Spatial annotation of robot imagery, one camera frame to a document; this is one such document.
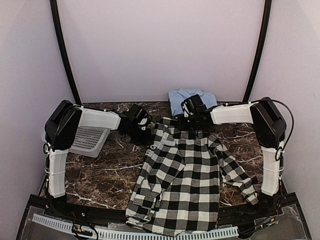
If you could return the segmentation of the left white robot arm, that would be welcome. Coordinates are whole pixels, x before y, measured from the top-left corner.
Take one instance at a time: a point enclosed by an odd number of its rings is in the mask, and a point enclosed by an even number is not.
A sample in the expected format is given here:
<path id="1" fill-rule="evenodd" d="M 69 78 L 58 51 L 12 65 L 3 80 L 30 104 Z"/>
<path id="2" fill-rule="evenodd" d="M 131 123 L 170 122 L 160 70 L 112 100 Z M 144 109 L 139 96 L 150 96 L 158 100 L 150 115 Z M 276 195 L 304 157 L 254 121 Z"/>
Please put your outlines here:
<path id="1" fill-rule="evenodd" d="M 135 145 L 146 145 L 151 138 L 148 125 L 152 116 L 140 105 L 129 110 L 95 109 L 63 100 L 44 126 L 43 152 L 46 154 L 46 189 L 54 198 L 51 210 L 67 218 L 70 206 L 61 197 L 66 195 L 65 174 L 69 152 L 95 158 L 99 155 L 110 131 L 130 137 Z"/>

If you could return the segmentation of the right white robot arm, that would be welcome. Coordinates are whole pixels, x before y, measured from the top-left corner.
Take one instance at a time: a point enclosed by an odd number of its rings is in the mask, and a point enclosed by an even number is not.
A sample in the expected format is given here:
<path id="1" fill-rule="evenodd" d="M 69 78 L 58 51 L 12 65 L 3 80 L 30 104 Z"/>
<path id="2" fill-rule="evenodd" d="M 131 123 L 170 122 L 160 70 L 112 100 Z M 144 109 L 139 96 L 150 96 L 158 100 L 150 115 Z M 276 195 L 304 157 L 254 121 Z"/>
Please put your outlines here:
<path id="1" fill-rule="evenodd" d="M 181 103 L 183 114 L 178 117 L 182 130 L 198 129 L 208 125 L 252 125 L 263 156 L 263 180 L 261 192 L 268 196 L 280 190 L 284 170 L 285 148 L 291 137 L 286 133 L 287 123 L 277 108 L 281 101 L 264 97 L 245 103 L 224 103 L 207 108 L 199 95 L 191 96 Z"/>

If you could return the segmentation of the black white plaid shirt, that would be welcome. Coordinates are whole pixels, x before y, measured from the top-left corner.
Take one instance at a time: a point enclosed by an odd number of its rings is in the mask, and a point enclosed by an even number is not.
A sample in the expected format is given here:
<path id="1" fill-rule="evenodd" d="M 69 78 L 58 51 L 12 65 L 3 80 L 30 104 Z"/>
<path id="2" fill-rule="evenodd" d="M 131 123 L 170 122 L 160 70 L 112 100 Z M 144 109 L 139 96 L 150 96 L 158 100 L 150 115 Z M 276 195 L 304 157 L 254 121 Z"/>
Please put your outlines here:
<path id="1" fill-rule="evenodd" d="M 218 138 L 204 130 L 180 130 L 177 123 L 162 117 L 155 124 L 125 211 L 130 227 L 170 237 L 215 229 L 221 183 L 258 203 L 251 177 Z"/>

